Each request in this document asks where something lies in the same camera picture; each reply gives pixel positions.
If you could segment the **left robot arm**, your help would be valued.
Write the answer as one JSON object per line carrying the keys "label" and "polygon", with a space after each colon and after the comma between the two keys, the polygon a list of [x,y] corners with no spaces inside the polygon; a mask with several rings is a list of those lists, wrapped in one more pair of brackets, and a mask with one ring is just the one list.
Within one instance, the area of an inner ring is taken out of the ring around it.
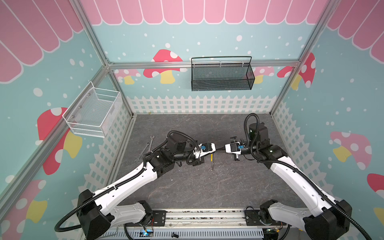
{"label": "left robot arm", "polygon": [[55,225],[57,233],[82,229],[87,240],[95,240],[112,226],[134,223],[147,226],[153,210],[146,201],[139,201],[122,210],[118,205],[146,184],[153,182],[176,165],[204,163],[204,157],[216,151],[214,143],[199,144],[180,131],[170,131],[164,142],[142,155],[142,163],[114,183],[91,192],[80,193],[78,205]]}

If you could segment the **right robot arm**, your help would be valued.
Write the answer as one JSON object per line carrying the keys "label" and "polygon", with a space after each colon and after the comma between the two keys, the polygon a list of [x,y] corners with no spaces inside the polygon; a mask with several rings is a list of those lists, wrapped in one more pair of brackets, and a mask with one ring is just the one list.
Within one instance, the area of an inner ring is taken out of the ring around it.
{"label": "right robot arm", "polygon": [[323,191],[292,161],[279,146],[273,145],[268,129],[255,113],[244,120],[245,142],[233,137],[225,145],[228,154],[239,160],[245,156],[257,161],[278,175],[302,200],[304,208],[286,206],[277,200],[268,200],[260,205],[257,220],[265,226],[273,222],[287,224],[308,234],[312,240],[337,240],[354,226],[365,239],[371,239],[368,232],[352,218],[352,207],[345,201],[338,201]]}

